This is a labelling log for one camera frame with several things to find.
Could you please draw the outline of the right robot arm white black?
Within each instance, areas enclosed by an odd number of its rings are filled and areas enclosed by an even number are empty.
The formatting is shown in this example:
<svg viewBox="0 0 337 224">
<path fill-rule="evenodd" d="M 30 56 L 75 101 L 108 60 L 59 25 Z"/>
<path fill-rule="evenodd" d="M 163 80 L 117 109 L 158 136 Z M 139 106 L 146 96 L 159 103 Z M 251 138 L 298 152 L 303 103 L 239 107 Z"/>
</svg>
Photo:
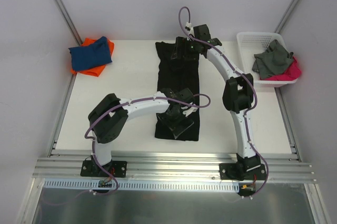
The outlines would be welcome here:
<svg viewBox="0 0 337 224">
<path fill-rule="evenodd" d="M 203 55 L 211 62 L 225 81 L 222 96 L 223 105 L 232 116 L 237 138 L 237 161 L 227 165 L 225 175 L 233 180 L 243 181 L 261 166 L 251 133 L 251 110 L 255 108 L 256 91 L 251 74 L 243 73 L 229 60 L 222 43 L 212 38 L 207 25 L 193 26 L 187 22 L 182 26 L 186 37 L 177 37 L 172 59 L 193 60 Z"/>
</svg>

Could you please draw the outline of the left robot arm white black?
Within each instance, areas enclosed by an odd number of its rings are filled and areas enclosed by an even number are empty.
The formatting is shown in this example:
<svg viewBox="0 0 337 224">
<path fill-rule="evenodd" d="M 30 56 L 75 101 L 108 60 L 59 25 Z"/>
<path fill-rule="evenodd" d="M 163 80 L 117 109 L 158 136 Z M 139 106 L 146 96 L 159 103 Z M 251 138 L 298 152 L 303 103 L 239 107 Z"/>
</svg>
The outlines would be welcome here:
<svg viewBox="0 0 337 224">
<path fill-rule="evenodd" d="M 156 115 L 176 138 L 194 125 L 191 117 L 198 109 L 195 95 L 187 88 L 179 93 L 164 88 L 136 99 L 106 95 L 88 116 L 90 126 L 84 137 L 92 141 L 92 168 L 89 170 L 94 176 L 107 177 L 113 173 L 112 142 L 128 121 Z"/>
</svg>

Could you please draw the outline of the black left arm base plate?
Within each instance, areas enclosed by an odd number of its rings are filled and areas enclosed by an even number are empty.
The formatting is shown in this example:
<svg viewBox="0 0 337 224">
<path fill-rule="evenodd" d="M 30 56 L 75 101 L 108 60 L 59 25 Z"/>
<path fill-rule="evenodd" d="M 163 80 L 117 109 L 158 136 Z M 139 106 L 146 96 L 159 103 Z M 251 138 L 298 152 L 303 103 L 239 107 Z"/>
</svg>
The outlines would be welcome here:
<svg viewBox="0 0 337 224">
<path fill-rule="evenodd" d="M 81 177 L 108 177 L 109 172 L 113 177 L 125 178 L 127 171 L 126 161 L 110 161 L 101 169 L 94 160 L 84 160 L 80 172 Z"/>
</svg>

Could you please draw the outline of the black t shirt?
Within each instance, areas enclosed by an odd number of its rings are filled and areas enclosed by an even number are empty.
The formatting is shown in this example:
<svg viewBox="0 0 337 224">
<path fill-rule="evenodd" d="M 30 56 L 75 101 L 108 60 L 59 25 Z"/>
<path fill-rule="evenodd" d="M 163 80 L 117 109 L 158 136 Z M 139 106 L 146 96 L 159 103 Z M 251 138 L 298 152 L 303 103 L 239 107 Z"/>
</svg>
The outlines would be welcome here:
<svg viewBox="0 0 337 224">
<path fill-rule="evenodd" d="M 160 59 L 158 65 L 157 91 L 170 88 L 175 93 L 188 88 L 193 94 L 200 93 L 199 82 L 199 55 L 196 60 L 173 59 L 175 44 L 156 42 L 157 55 Z M 200 133 L 200 111 L 192 113 L 189 118 L 193 125 L 178 136 L 180 141 L 198 141 Z M 172 132 L 157 119 L 155 138 L 174 140 Z"/>
</svg>

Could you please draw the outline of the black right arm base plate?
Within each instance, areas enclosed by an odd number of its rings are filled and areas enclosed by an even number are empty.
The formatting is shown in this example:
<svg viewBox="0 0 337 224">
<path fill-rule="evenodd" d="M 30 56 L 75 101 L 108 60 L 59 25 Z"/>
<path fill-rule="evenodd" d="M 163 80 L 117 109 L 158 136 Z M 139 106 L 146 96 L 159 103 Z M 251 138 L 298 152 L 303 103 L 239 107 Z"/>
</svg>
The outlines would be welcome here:
<svg viewBox="0 0 337 224">
<path fill-rule="evenodd" d="M 261 165 L 258 168 L 250 171 L 244 171 L 244 169 L 237 163 L 220 163 L 219 173 L 222 180 L 258 180 L 262 181 L 266 179 L 265 166 Z"/>
</svg>

